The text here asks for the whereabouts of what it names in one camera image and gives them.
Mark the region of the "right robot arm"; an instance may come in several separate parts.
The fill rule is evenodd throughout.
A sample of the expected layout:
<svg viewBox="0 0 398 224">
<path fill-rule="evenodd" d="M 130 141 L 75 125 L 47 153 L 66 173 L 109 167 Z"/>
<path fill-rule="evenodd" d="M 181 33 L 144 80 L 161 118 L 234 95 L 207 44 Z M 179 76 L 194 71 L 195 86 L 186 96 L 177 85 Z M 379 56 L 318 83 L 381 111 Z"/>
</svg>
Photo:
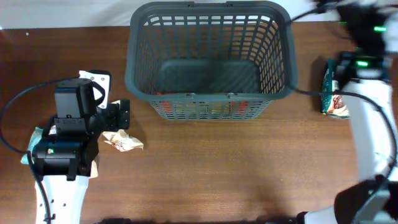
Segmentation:
<svg viewBox="0 0 398 224">
<path fill-rule="evenodd" d="M 389 76 L 397 57 L 397 4 L 389 1 L 318 1 L 316 13 L 336 10 L 357 45 L 335 65 L 340 96 L 358 158 L 358 183 L 332 206 L 302 212 L 297 223 L 396 223 L 397 125 Z"/>
</svg>

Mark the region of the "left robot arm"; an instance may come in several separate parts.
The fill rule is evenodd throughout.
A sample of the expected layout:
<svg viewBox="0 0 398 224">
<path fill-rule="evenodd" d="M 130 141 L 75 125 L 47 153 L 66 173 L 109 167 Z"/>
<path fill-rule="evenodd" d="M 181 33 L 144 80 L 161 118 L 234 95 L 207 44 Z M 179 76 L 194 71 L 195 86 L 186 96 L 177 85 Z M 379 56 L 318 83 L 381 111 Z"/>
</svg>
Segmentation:
<svg viewBox="0 0 398 224">
<path fill-rule="evenodd" d="M 129 128 L 130 102 L 108 103 L 110 82 L 61 81 L 57 113 L 27 159 L 35 177 L 36 223 L 79 223 L 91 166 L 104 131 Z"/>
</svg>

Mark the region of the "cream snack bag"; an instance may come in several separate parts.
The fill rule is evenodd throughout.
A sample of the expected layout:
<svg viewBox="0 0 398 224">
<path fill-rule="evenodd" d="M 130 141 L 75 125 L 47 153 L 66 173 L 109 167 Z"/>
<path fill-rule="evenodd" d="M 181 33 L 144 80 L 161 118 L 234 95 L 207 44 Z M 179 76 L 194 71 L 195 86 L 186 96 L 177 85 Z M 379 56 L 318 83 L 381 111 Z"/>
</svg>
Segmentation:
<svg viewBox="0 0 398 224">
<path fill-rule="evenodd" d="M 114 101 L 110 104 L 120 104 L 121 100 Z M 133 136 L 130 136 L 127 129 L 119 129 L 118 131 L 103 131 L 105 143 L 112 145 L 120 152 L 127 152 L 133 149 L 144 149 L 144 143 Z"/>
</svg>

